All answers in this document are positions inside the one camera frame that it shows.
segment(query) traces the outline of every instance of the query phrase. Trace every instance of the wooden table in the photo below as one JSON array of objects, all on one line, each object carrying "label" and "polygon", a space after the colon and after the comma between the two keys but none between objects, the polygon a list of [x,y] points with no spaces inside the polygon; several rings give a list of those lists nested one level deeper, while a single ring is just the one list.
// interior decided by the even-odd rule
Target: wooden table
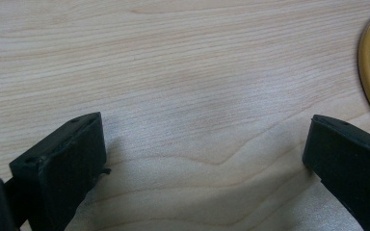
[{"label": "wooden table", "polygon": [[367,0],[0,1],[0,177],[99,111],[113,171],[67,230],[361,230],[301,158],[314,114],[370,132],[369,19]]}]

